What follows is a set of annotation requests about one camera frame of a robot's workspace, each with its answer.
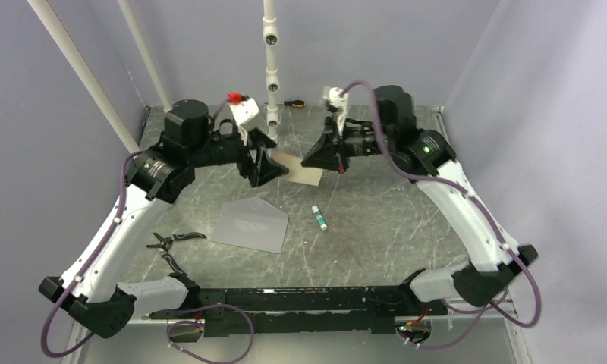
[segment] gray marble table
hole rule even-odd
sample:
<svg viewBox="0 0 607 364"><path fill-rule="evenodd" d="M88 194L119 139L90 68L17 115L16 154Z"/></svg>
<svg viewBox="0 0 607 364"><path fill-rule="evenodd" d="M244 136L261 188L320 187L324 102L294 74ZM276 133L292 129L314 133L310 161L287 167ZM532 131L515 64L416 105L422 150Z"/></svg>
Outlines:
<svg viewBox="0 0 607 364"><path fill-rule="evenodd" d="M278 150L302 157L319 138L320 107L280 108ZM419 125L437 129L428 108L416 110ZM222 117L229 117L229 110ZM370 120L366 106L353 106L349 118ZM266 129L265 116L252 123ZM142 147L157 141L162 111L149 118ZM274 180L251 188L234 165L199 168L187 187L153 226L161 235L199 231L212 235L221 205L259 196L288 213L281 254L207 240L175 243L171 254L201 287L320 287L399 284L419 268L441 268L467 259L460 239L442 213L414 185L398 176L381 156L352 158L346 174L325 171L318 187ZM318 205L328 222L321 231L310 207ZM151 281L170 273L150 234L123 281Z"/></svg>

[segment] small bottle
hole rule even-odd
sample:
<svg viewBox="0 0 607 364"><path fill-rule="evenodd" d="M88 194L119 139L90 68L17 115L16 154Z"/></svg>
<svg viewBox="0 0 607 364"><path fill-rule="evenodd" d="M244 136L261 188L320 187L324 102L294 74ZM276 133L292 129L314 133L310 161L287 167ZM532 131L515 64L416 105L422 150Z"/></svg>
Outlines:
<svg viewBox="0 0 607 364"><path fill-rule="evenodd" d="M315 218L319 223L319 227L322 228L322 230L327 229L328 225L326 224L326 220L324 220L322 212L319 210L319 207L317 207L317 205L313 206L313 214L315 214Z"/></svg>

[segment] white wall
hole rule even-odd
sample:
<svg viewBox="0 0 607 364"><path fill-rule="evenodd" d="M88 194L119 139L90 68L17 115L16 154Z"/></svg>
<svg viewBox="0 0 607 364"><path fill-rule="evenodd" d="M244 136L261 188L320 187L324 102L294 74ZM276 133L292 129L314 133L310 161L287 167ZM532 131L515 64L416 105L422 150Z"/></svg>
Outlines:
<svg viewBox="0 0 607 364"><path fill-rule="evenodd" d="M539 250L533 361L607 363L607 0L503 0L446 108L476 190Z"/></svg>
<svg viewBox="0 0 607 364"><path fill-rule="evenodd" d="M143 104L93 10L84 0L53 3L136 132ZM0 2L0 364L59 362L40 352L52 304L38 286L68 268L104 221L126 154L28 3ZM54 323L59 351L71 320L63 312Z"/></svg>
<svg viewBox="0 0 607 364"><path fill-rule="evenodd" d="M174 101L218 104L231 91L267 101L263 2L130 1ZM498 0L275 0L280 99L317 103L325 85L396 83L444 105ZM93 0L148 105L153 85L115 1ZM363 94L357 93L355 102Z"/></svg>

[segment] white pole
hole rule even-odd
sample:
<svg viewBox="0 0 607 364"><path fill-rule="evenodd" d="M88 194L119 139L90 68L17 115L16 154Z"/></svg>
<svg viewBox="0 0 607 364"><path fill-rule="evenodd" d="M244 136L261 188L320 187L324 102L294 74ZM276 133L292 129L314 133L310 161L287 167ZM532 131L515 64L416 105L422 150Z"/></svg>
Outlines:
<svg viewBox="0 0 607 364"><path fill-rule="evenodd" d="M149 76L152 78L152 83L154 83L156 92L161 98L163 110L165 110L165 112L170 111L171 101L169 101L169 97L167 96L167 90L162 84L161 77L159 76L159 72L156 70L154 61L152 61L152 55L149 53L149 48L147 48L143 34L140 32L140 28L138 27L134 13L131 11L131 6L129 6L129 2L127 2L127 0L118 0L118 5L121 7L124 21L127 23L131 36L134 38L136 47L138 47L138 52L140 53L140 57L143 58L143 62L145 63Z"/></svg>
<svg viewBox="0 0 607 364"><path fill-rule="evenodd" d="M105 118L107 118L107 121L109 121L110 125L114 128L114 131L125 148L127 148L129 152L140 150L138 143L136 143L134 138L131 137L131 134L129 134L129 131L127 131L127 128L116 112L114 105L109 100L105 90L100 86L100 83L98 83L96 76L94 76L89 65L75 46L74 41L71 39L71 36L69 36L64 25L62 25L60 18L51 7L51 4L49 4L47 0L28 0L28 2L31 5L31 8L36 12L40 21L42 21L44 27L49 31L55 44L58 45L62 54L66 57L71 67L80 78L80 81L82 81L83 85L86 87L86 90L89 91L89 94L93 97L93 101L96 102L100 111L102 111Z"/></svg>
<svg viewBox="0 0 607 364"><path fill-rule="evenodd" d="M279 41L274 0L263 0L263 42L266 44L266 88L268 89L268 110L266 123L268 137L278 144L277 126L281 123L277 109L277 95L281 87L275 64L275 47Z"/></svg>

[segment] wire cutters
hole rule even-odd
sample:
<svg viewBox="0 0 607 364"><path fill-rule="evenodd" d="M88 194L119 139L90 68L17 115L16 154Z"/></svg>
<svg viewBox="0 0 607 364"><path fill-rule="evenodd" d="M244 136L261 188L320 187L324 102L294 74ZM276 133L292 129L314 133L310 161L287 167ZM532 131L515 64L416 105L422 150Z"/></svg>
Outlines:
<svg viewBox="0 0 607 364"><path fill-rule="evenodd" d="M205 235L203 235L201 233L174 234L171 237L162 237L160 234L157 234L157 233L153 233L153 234L156 237L156 239L159 240L160 243L152 244L152 245L145 245L145 246L148 248L158 249L159 252L161 252L161 258L163 258L169 264L169 268L171 268L171 270L174 273L176 273L177 275L185 275L185 276L187 276L187 273L185 273L185 271L183 269L181 269L181 267L178 266L178 263L176 263L176 260L174 260L174 257L169 254L169 249L171 248L171 245L175 241L189 240L189 239L206 239L207 238Z"/></svg>
<svg viewBox="0 0 607 364"><path fill-rule="evenodd" d="M162 237L158 233L153 233L156 239L159 240L160 243L145 245L148 248L156 248L161 251L168 252L174 244L175 241L189 240L189 239L207 239L207 237L201 233L186 233L186 234L174 234L170 237Z"/></svg>

